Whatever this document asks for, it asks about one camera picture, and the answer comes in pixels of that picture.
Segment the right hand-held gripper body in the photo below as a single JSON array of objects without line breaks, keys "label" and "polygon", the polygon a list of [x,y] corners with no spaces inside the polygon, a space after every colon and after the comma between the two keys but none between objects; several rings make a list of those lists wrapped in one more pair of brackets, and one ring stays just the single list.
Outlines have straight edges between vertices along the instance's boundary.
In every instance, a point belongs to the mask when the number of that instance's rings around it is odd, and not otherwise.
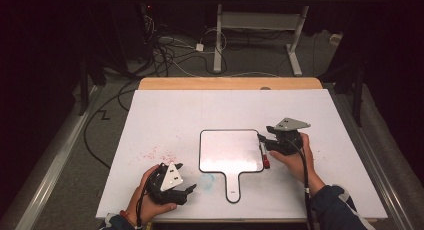
[{"label": "right hand-held gripper body", "polygon": [[303,140],[299,129],[310,127],[309,123],[285,117],[275,126],[277,145],[274,150],[288,156],[297,153],[303,147]]}]

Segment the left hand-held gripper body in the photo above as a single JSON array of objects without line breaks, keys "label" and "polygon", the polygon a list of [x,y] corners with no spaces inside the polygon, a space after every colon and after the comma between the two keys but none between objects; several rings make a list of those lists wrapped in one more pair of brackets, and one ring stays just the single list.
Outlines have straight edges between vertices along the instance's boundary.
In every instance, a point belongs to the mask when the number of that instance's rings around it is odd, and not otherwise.
[{"label": "left hand-held gripper body", "polygon": [[175,187],[182,184],[183,179],[175,168],[174,163],[166,165],[161,163],[147,180],[147,191],[154,203],[164,205],[175,203],[184,205],[188,194]]}]

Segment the white marker with red cap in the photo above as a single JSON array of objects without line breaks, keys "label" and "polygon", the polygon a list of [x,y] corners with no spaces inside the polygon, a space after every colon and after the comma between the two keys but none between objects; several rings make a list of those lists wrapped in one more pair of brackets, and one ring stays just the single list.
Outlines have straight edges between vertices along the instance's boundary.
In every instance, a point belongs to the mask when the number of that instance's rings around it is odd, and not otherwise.
[{"label": "white marker with red cap", "polygon": [[260,146],[260,150],[261,150],[261,153],[262,153],[262,160],[263,160],[264,168],[270,169],[270,162],[269,162],[268,157],[267,157],[266,146],[263,142],[260,142],[259,146]]}]

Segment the white paddle-shaped whiteboard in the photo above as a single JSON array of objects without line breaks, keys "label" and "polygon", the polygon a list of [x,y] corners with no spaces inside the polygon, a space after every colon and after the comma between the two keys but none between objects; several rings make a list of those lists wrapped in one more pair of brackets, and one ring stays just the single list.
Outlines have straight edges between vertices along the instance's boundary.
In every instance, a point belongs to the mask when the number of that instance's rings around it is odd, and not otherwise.
[{"label": "white paddle-shaped whiteboard", "polygon": [[262,152],[254,129],[203,130],[200,133],[199,170],[221,173],[230,203],[241,199],[240,175],[264,170]]}]

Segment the person's right hand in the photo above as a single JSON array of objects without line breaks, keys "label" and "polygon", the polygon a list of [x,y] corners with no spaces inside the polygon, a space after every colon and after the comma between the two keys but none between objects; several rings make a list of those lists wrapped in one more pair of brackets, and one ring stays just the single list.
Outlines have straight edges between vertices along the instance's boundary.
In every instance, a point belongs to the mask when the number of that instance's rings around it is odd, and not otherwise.
[{"label": "person's right hand", "polygon": [[[325,183],[315,171],[313,153],[309,145],[309,136],[305,133],[300,133],[300,135],[303,140],[303,156],[305,157],[307,165],[309,193],[311,196],[314,196],[325,186]],[[303,161],[299,154],[285,156],[277,151],[271,150],[270,155],[285,164],[290,173],[297,180],[302,183],[305,182]]]}]

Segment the person's left hand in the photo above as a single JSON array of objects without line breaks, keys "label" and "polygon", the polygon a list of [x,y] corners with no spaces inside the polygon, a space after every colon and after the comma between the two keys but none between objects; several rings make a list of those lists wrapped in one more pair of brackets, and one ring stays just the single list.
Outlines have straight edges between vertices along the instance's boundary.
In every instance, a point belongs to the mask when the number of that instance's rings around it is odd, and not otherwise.
[{"label": "person's left hand", "polygon": [[139,185],[135,188],[135,191],[130,199],[128,207],[125,210],[125,215],[133,222],[137,223],[137,217],[140,217],[142,224],[146,225],[155,216],[173,211],[177,208],[175,203],[167,203],[164,205],[158,205],[154,203],[148,194],[143,196],[140,211],[137,211],[137,202],[142,195],[142,190],[148,179],[148,177],[159,167],[154,165],[148,169],[142,176]]}]

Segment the large white table sheet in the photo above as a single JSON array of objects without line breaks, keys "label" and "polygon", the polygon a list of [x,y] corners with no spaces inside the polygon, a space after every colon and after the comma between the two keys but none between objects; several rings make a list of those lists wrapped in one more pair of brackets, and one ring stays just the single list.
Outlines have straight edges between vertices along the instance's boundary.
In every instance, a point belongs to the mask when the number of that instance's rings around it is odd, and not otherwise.
[{"label": "large white table sheet", "polygon": [[289,117],[309,123],[306,132],[315,169],[327,184],[345,187],[359,214],[387,214],[324,90],[138,90],[136,91],[97,210],[97,217],[123,210],[141,175],[161,162],[181,164],[194,191],[185,205],[159,221],[303,221],[304,190],[276,160],[267,169],[240,175],[241,198],[226,198],[225,178],[199,169],[204,131],[251,129],[256,135]]}]

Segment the black metal stand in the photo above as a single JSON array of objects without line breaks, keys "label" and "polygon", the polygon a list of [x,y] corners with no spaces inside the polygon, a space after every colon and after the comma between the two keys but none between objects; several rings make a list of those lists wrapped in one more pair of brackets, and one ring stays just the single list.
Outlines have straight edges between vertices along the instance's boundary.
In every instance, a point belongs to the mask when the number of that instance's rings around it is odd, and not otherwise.
[{"label": "black metal stand", "polygon": [[86,58],[82,57],[79,63],[80,68],[80,98],[81,106],[79,110],[79,115],[82,116],[88,107],[89,104],[89,91],[88,91],[88,73],[86,66]]}]

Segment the aluminium rail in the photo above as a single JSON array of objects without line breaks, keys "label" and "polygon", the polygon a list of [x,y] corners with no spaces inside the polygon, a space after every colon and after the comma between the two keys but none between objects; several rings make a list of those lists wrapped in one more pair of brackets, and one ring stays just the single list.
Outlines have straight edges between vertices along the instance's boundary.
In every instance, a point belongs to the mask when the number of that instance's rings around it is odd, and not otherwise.
[{"label": "aluminium rail", "polygon": [[89,88],[89,105],[82,113],[82,101],[76,102],[37,162],[23,187],[24,209],[13,230],[64,229],[75,206],[82,203],[78,191],[72,187],[68,160],[73,160],[74,149],[82,149],[80,135],[102,90],[97,86]]},{"label": "aluminium rail", "polygon": [[360,109],[361,125],[354,119],[353,95],[330,91],[341,119],[382,201],[388,219],[377,229],[419,230],[424,199],[421,182],[400,151],[375,102],[365,87]]}]

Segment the white metal desk frame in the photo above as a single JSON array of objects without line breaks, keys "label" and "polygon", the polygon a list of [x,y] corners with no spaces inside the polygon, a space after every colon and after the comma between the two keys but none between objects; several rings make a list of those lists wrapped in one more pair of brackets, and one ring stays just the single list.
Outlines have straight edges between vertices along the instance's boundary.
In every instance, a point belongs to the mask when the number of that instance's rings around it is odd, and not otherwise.
[{"label": "white metal desk frame", "polygon": [[216,14],[216,41],[214,47],[213,72],[223,72],[223,50],[227,43],[223,29],[253,29],[253,30],[289,30],[294,32],[293,40],[285,46],[286,54],[295,76],[301,76],[296,48],[307,18],[309,6],[303,5],[296,13],[266,13],[260,11],[260,7],[252,10],[227,11],[223,4],[217,4]]}]

